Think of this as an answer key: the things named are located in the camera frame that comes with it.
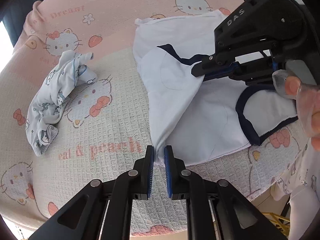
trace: navy blue trim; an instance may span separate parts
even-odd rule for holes
[[[202,61],[202,59],[204,57],[208,57],[209,56],[209,55],[196,54],[191,58],[180,58],[171,44],[161,45],[161,46],[158,46],[158,48],[161,48],[161,49],[165,50],[172,57],[174,57],[176,60],[178,60],[180,63],[182,63],[184,65],[188,65],[188,66],[191,66],[196,62],[200,62],[200,61]]]
[[[275,87],[273,85],[254,85],[247,87],[242,94],[239,96],[238,101],[236,103],[236,112],[238,114],[239,123],[241,126],[241,129],[250,142],[251,145],[258,145],[260,146],[265,139],[267,139],[271,134],[275,133],[279,129],[285,127],[286,125],[293,123],[298,120],[298,117],[291,117],[288,118],[281,123],[279,123],[274,129],[267,132],[266,134],[259,137],[257,132],[252,126],[252,123],[244,117],[243,110],[245,107],[245,104],[247,103],[248,99],[256,92],[260,90],[273,90],[275,91]]]

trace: dark curtain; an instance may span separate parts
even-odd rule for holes
[[[35,1],[38,0],[14,0],[3,17],[2,21],[13,46],[18,41],[26,16],[32,10],[32,5]]]

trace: bright window light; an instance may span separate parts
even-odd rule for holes
[[[12,52],[13,46],[11,44],[7,30],[5,29],[3,22],[0,22],[0,72],[9,62],[12,56]]]

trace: screw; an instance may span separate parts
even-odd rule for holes
[[[97,187],[100,185],[100,180],[94,179],[90,182],[91,187]]]
[[[136,170],[131,170],[131,171],[128,172],[128,174],[129,174],[129,176],[134,177],[134,176],[137,176],[137,175],[138,175],[138,171],[136,171]]]
[[[191,171],[189,171],[189,170],[183,170],[183,171],[181,171],[181,174],[182,174],[183,176],[190,176],[190,175],[191,175]]]
[[[229,182],[227,182],[225,179],[220,179],[218,183],[221,187],[226,187],[229,185]]]

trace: bed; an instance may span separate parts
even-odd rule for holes
[[[180,0],[44,0],[28,14],[12,59],[0,74],[1,214],[35,230],[92,179],[107,181],[132,168],[152,144],[148,97],[132,54],[136,18],[202,14],[228,15],[242,0],[195,0],[186,10]],[[188,11],[194,6],[196,12]],[[93,52],[90,68],[99,81],[71,94],[59,133],[37,157],[29,145],[29,103],[61,53]],[[109,101],[94,108],[99,97]],[[260,146],[190,166],[203,178],[227,179],[253,200],[275,183],[305,148],[299,122],[270,136]],[[183,201],[167,198],[165,170],[154,167],[150,201],[134,201],[132,236],[187,229]]]

